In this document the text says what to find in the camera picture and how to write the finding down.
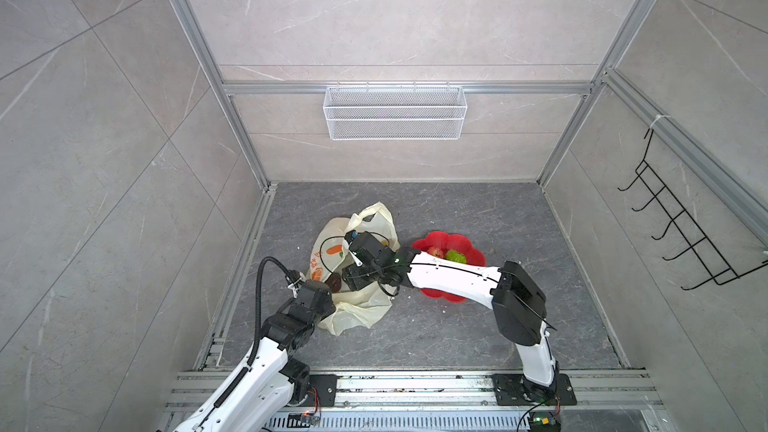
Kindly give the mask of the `cream plastic bag orange print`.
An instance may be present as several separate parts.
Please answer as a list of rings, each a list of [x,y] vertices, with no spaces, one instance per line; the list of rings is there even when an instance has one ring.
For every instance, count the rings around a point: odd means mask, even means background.
[[[324,282],[331,273],[340,274],[352,263],[343,239],[352,230],[371,232],[394,251],[400,248],[392,214],[377,202],[349,218],[333,218],[324,226],[311,249],[307,278]],[[336,311],[322,320],[319,328],[334,336],[355,327],[371,328],[391,308],[393,293],[393,287],[380,288],[374,283],[358,291],[342,285],[340,292],[332,294]]]

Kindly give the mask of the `red flower-shaped plastic bowl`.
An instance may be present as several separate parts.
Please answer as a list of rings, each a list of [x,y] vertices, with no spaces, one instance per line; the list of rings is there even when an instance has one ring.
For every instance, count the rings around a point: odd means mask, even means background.
[[[458,251],[466,256],[467,265],[485,267],[486,259],[484,255],[476,250],[471,241],[460,234],[448,234],[442,231],[434,231],[429,233],[425,238],[416,240],[412,247],[421,251],[421,256],[416,258],[417,263],[426,263],[426,258],[423,254],[427,253],[427,250],[437,246],[444,250],[446,253],[448,250]]]

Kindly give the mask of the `green fake fruit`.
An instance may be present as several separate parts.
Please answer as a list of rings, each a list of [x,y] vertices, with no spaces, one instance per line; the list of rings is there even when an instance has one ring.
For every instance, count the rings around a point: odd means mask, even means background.
[[[451,262],[459,263],[459,264],[467,263],[466,256],[455,250],[448,250],[445,253],[445,259]]]

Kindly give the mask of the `red fake apple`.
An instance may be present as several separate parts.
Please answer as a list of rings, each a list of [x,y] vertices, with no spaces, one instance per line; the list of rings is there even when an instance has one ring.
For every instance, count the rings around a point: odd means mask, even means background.
[[[445,257],[444,250],[437,246],[432,246],[427,250],[427,253],[433,257],[443,259]]]

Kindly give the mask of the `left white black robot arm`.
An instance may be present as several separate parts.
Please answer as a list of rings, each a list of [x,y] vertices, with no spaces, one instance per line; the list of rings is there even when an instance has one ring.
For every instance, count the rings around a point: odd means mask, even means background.
[[[258,431],[281,408],[309,393],[309,367],[293,358],[335,311],[327,284],[303,283],[287,308],[268,317],[238,368],[178,431]]]

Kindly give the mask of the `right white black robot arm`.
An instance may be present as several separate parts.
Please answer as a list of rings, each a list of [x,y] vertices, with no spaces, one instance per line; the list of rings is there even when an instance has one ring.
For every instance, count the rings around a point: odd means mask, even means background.
[[[384,292],[401,287],[445,292],[493,311],[500,334],[512,342],[522,362],[522,384],[531,395],[552,397],[559,367],[548,340],[546,295],[514,261],[480,267],[435,257],[412,247],[396,251],[370,232],[344,236],[353,263],[342,279],[350,288],[376,282]]]

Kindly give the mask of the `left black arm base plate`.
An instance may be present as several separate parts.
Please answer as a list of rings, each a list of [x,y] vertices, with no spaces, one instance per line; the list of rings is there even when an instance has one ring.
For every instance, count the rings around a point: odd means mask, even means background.
[[[339,377],[333,374],[311,374],[294,384],[291,404],[294,406],[320,408],[333,407],[336,401]]]

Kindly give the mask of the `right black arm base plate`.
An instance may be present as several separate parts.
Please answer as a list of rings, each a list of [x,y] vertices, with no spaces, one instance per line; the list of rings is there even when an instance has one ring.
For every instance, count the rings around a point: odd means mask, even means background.
[[[492,390],[499,406],[573,406],[577,399],[566,374],[556,374],[549,386],[535,384],[523,374],[492,374]]]

